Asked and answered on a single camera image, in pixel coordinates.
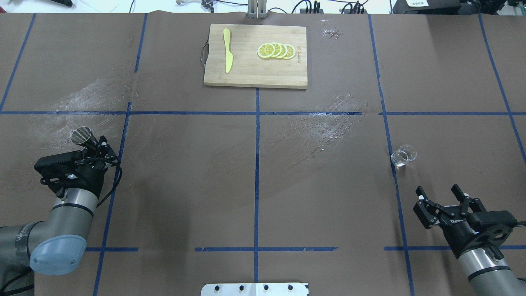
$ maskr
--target metal bracket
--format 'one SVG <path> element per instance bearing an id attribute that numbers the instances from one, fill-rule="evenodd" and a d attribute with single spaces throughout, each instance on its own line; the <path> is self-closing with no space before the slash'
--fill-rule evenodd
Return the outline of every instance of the metal bracket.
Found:
<path id="1" fill-rule="evenodd" d="M 306 283 L 240 283 L 207 284 L 201 289 L 201 296 L 308 296 Z"/>
<path id="2" fill-rule="evenodd" d="M 267 18 L 267 0 L 248 0 L 248 18 Z"/>

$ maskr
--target cutting board handle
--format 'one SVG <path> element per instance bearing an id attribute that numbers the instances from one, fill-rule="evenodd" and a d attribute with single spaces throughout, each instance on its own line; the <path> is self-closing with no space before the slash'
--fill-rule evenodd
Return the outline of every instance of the cutting board handle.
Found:
<path id="1" fill-rule="evenodd" d="M 206 60 L 205 60 L 205 47 L 208 47 L 208 51 L 206 53 Z M 206 68 L 206 61 L 208 60 L 209 52 L 210 52 L 210 46 L 208 46 L 208 40 L 206 40 L 206 43 L 203 45 L 203 49 L 201 50 L 201 64 L 203 65 L 203 68 Z"/>

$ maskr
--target yellow knife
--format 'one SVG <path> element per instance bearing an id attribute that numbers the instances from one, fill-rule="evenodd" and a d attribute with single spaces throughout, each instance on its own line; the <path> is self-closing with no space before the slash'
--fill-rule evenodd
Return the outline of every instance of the yellow knife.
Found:
<path id="1" fill-rule="evenodd" d="M 225 72 L 230 72 L 232 69 L 232 63 L 234 62 L 234 55 L 230 52 L 230 30 L 225 28 L 223 30 L 223 38 L 225 39 L 225 52 L 226 52 L 226 65 Z"/>

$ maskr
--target blue joint cap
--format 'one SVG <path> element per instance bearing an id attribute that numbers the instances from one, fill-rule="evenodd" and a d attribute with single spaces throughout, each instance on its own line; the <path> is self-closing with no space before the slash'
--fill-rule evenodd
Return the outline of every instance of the blue joint cap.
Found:
<path id="1" fill-rule="evenodd" d="M 59 235 L 39 244 L 31 253 L 29 266 L 45 275 L 63 275 L 77 269 L 86 250 L 79 235 Z"/>

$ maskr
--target blue tape line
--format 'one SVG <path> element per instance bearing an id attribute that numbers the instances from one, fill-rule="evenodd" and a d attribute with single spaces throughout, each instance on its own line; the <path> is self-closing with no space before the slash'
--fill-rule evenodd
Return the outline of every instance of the blue tape line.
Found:
<path id="1" fill-rule="evenodd" d="M 519 149 L 521 150 L 522 160 L 524 161 L 524 164 L 526 164 L 526 152 L 524 151 L 524 146 L 522 145 L 522 141 L 519 136 L 519 132 L 517 131 L 517 126 L 515 125 L 515 120 L 513 119 L 513 115 L 510 109 L 510 104 L 508 103 L 508 98 L 506 98 L 506 93 L 504 92 L 504 87 L 502 86 L 499 72 L 497 71 L 497 66 L 495 66 L 495 61 L 493 60 L 493 55 L 491 54 L 490 45 L 488 43 L 488 38 L 486 37 L 486 31 L 484 29 L 484 22 L 482 21 L 482 14 L 480 13 L 479 13 L 479 23 L 480 23 L 480 29 L 482 30 L 482 37 L 484 37 L 484 43 L 486 44 L 486 49 L 488 50 L 488 55 L 490 57 L 491 66 L 493 67 L 493 71 L 495 72 L 495 77 L 497 78 L 497 82 L 499 83 L 500 93 L 502 94 L 502 99 L 504 100 L 504 104 L 506 105 L 506 110 L 508 110 L 508 115 L 510 116 L 511 126 L 513 127 L 515 138 L 517 138 Z"/>
<path id="2" fill-rule="evenodd" d="M 337 246 L 292 246 L 292 247 L 278 247 L 278 246 L 261 246 L 258 248 L 260 252 L 332 252 L 337 250 Z"/>
<path id="3" fill-rule="evenodd" d="M 0 111 L 5 115 L 125 115 L 126 111 Z M 252 111 L 131 111 L 131 115 L 257 115 Z M 361 112 L 260 112 L 259 115 L 362 115 Z"/>
<path id="4" fill-rule="evenodd" d="M 409 251 L 446 251 L 451 250 L 448 245 L 437 245 L 437 246 L 409 246 Z"/>
<path id="5" fill-rule="evenodd" d="M 369 30 L 371 31 L 372 52 L 373 52 L 373 55 L 374 55 L 374 58 L 375 58 L 376 77 L 377 77 L 377 80 L 378 80 L 378 91 L 380 92 L 380 97 L 381 97 L 381 102 L 382 102 L 383 123 L 384 123 L 384 126 L 386 128 L 386 137 L 387 137 L 387 146 L 388 146 L 388 149 L 389 149 L 389 155 L 391 155 L 392 154 L 391 135 L 390 135 L 390 132 L 389 132 L 389 123 L 387 121 L 386 103 L 385 103 L 385 100 L 384 100 L 384 97 L 383 97 L 382 86 L 380 84 L 380 66 L 378 64 L 378 55 L 377 55 L 377 52 L 376 52 L 375 34 L 373 32 L 373 29 L 372 29 L 372 18 L 371 18 L 371 15 L 368 14 L 367 16 L 369 18 Z M 402 243 L 403 243 L 403 249 L 404 249 L 403 251 L 404 251 L 404 254 L 405 254 L 405 257 L 406 257 L 406 269 L 407 269 L 407 277 L 408 277 L 408 280 L 409 280 L 409 291 L 411 293 L 411 296 L 414 296 L 413 275 L 411 273 L 411 263 L 409 261 L 409 251 L 407 249 L 406 228 L 405 228 L 404 221 L 403 221 L 402 202 L 400 200 L 400 191 L 399 191 L 399 188 L 398 188 L 398 179 L 397 179 L 397 176 L 396 176 L 396 169 L 395 169 L 395 167 L 394 167 L 394 165 L 392 163 L 391 163 L 391 173 L 393 175 L 394 185 L 396 187 L 396 198 L 397 198 L 397 202 L 398 202 L 398 218 L 400 220 L 400 230 L 402 232 Z"/>
<path id="6" fill-rule="evenodd" d="M 259 88 L 256 88 L 256 171 L 255 171 L 255 192 L 254 192 L 254 283 L 259 281 L 258 263 L 259 263 L 259 139 L 260 139 L 260 121 L 259 121 Z"/>
<path id="7" fill-rule="evenodd" d="M 5 115 L 124 115 L 126 111 L 0 111 Z"/>
<path id="8" fill-rule="evenodd" d="M 119 159 L 122 161 L 123 159 L 123 152 L 124 152 L 124 143 L 126 142 L 126 134 L 128 132 L 128 123 L 130 114 L 132 111 L 132 102 L 128 102 L 128 109 L 126 110 L 126 118 L 124 119 L 124 127 L 123 127 L 123 135 L 120 139 L 120 147 L 119 147 Z M 115 183 L 117 183 L 118 178 L 118 172 L 115 172 L 115 176 L 113 178 L 113 185 L 115 186 Z M 93 296 L 97 296 L 98 292 L 98 285 L 100 283 L 100 274 L 102 273 L 102 265 L 104 263 L 104 253 L 106 249 L 106 242 L 108 240 L 108 232 L 109 232 L 109 224 L 112 219 L 112 212 L 113 212 L 113 202 L 115 200 L 115 194 L 117 190 L 115 190 L 110 199 L 109 199 L 109 207 L 108 207 L 108 215 L 106 216 L 106 225 L 104 227 L 104 236 L 102 239 L 102 250 L 100 252 L 100 258 L 99 258 L 99 265 L 97 268 L 97 276 L 95 277 L 95 286 L 93 288 Z"/>
<path id="9" fill-rule="evenodd" d="M 507 112 L 385 112 L 386 115 L 509 115 Z"/>
<path id="10" fill-rule="evenodd" d="M 139 248 L 95 248 L 88 247 L 86 252 L 138 252 Z"/>
<path id="11" fill-rule="evenodd" d="M 126 111 L 0 111 L 0 115 L 126 115 Z M 131 115 L 256 115 L 252 111 L 131 111 Z M 362 115 L 362 112 L 259 112 L 259 115 Z M 507 112 L 386 112 L 387 115 L 509 115 Z M 524 116 L 526 112 L 511 112 Z"/>
<path id="12" fill-rule="evenodd" d="M 97 276 L 95 278 L 95 286 L 93 287 L 93 296 L 97 296 L 98 285 L 100 283 L 100 274 L 102 273 L 102 264 L 104 262 L 104 251 L 100 252 L 99 264 L 97 267 Z"/>
<path id="13" fill-rule="evenodd" d="M 260 112 L 261 115 L 362 115 L 361 112 Z"/>
<path id="14" fill-rule="evenodd" d="M 402 246 L 384 246 L 383 250 L 384 251 L 403 251 L 403 247 Z"/>
<path id="15" fill-rule="evenodd" d="M 254 252 L 255 249 L 251 246 L 195 248 L 196 252 Z"/>
<path id="16" fill-rule="evenodd" d="M 4 96 L 2 97 L 2 102 L 0 103 L 0 111 L 2 111 L 2 109 L 4 108 L 5 100 L 7 99 L 7 95 L 9 94 L 11 83 L 13 82 L 13 79 L 15 78 L 16 69 L 18 68 L 18 64 L 20 63 L 20 58 L 22 57 L 22 53 L 24 52 L 24 48 L 26 47 L 27 39 L 29 38 L 29 34 L 31 33 L 33 24 L 35 23 L 35 18 L 36 18 L 36 13 L 34 13 L 33 17 L 31 18 L 31 22 L 29 23 L 29 27 L 27 28 L 26 37 L 24 38 L 24 42 L 22 42 L 22 47 L 20 48 L 20 51 L 18 52 L 18 57 L 16 58 L 15 66 L 13 67 L 13 71 L 11 72 L 11 77 L 9 78 L 9 81 L 7 82 Z"/>
<path id="17" fill-rule="evenodd" d="M 337 246 L 233 246 L 195 248 L 196 252 L 332 252 Z"/>
<path id="18" fill-rule="evenodd" d="M 409 251 L 445 251 L 451 250 L 448 245 L 423 245 L 423 246 L 408 246 Z M 501 250 L 526 250 L 526 245 L 502 245 Z M 402 246 L 385 246 L 384 251 L 403 251 Z"/>
<path id="19" fill-rule="evenodd" d="M 256 112 L 236 111 L 133 111 L 132 115 L 256 115 Z"/>
<path id="20" fill-rule="evenodd" d="M 137 72 L 137 70 L 139 70 L 140 52 L 143 50 L 144 31 L 146 29 L 146 19 L 147 18 L 148 18 L 148 14 L 145 13 L 144 20 L 143 20 L 143 30 L 140 33 L 139 50 L 137 51 L 137 61 L 135 62 L 134 72 Z"/>
<path id="21" fill-rule="evenodd" d="M 133 111 L 133 115 L 362 115 L 361 112 Z"/>

